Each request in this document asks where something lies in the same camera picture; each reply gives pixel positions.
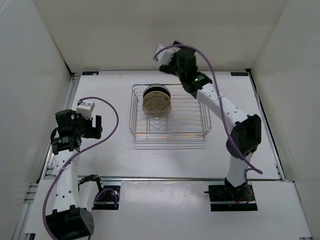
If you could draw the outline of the black plate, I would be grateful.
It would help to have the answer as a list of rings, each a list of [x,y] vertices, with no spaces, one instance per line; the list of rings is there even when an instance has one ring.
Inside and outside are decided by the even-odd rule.
[[[147,87],[143,92],[143,97],[145,97],[149,93],[153,92],[161,92],[167,95],[171,99],[171,93],[166,87]]]

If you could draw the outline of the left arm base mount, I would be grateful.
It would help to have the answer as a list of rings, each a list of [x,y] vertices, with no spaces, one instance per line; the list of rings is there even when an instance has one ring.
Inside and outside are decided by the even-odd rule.
[[[120,205],[121,185],[112,183],[103,186],[103,193],[98,193],[94,200],[92,210],[118,210]]]

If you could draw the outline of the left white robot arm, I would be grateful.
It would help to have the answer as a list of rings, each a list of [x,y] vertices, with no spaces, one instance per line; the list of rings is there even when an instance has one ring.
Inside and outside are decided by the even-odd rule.
[[[55,240],[90,237],[95,230],[92,207],[105,194],[97,174],[78,179],[82,138],[100,139],[102,118],[92,118],[91,110],[62,110],[55,114],[57,127],[50,140],[55,157],[56,183],[50,214],[45,215],[46,230]]]

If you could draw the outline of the clear glass plate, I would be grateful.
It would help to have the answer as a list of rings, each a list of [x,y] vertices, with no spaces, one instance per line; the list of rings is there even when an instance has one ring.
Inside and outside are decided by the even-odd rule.
[[[166,117],[166,111],[165,110],[156,110],[156,109],[151,109],[148,112],[148,116],[152,119],[152,120],[160,120]]]
[[[160,83],[153,83],[151,84],[149,87],[151,88],[164,88],[165,86],[163,84],[160,84]]]

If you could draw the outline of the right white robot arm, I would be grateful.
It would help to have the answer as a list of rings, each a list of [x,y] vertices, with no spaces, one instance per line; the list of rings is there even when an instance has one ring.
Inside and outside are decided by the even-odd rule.
[[[224,193],[230,200],[249,201],[252,190],[247,174],[263,172],[251,164],[251,158],[262,141],[262,121],[257,115],[249,115],[221,94],[215,76],[209,78],[200,72],[191,46],[175,43],[159,45],[154,59],[161,63],[159,71],[179,78],[184,90],[211,110],[221,121],[227,135],[226,148],[230,164],[224,179]]]

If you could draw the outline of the beige printed plate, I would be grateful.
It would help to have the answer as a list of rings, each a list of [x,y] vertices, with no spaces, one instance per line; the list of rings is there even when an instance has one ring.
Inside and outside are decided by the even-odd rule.
[[[162,92],[150,92],[142,101],[142,110],[148,115],[148,112],[151,110],[165,110],[166,116],[171,113],[171,99]]]

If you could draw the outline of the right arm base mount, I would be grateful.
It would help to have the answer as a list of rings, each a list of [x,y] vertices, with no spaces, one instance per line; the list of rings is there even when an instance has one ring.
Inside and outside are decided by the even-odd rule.
[[[254,212],[258,206],[253,190],[249,184],[240,192],[233,194],[225,185],[209,185],[204,192],[209,195],[212,212]]]

